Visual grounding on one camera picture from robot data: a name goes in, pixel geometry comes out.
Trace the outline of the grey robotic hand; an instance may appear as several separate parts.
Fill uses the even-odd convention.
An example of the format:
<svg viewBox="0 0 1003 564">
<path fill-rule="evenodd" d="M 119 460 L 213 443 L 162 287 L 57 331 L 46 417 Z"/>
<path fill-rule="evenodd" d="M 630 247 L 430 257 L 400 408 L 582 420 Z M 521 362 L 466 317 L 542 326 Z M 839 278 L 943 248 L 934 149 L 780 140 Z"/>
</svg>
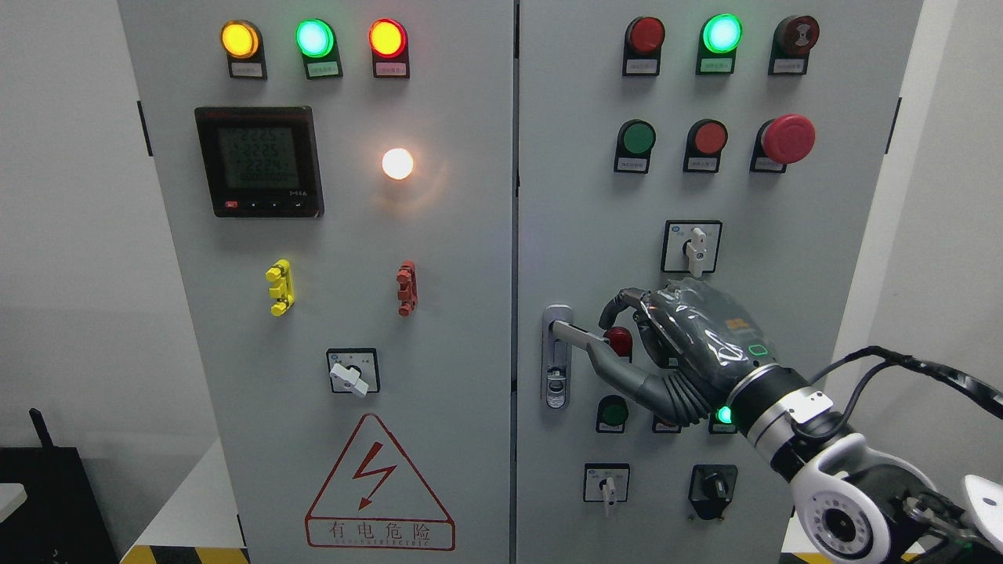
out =
<svg viewBox="0 0 1003 564">
<path fill-rule="evenodd" d="M 611 329 L 628 308 L 649 357 L 668 373 L 640 372 L 638 383 L 611 383 L 660 420 L 705 420 L 724 406 L 738 382 L 777 361 L 748 311 L 702 280 L 670 280 L 651 291 L 623 288 L 599 315 L 599 328 Z"/>
</svg>

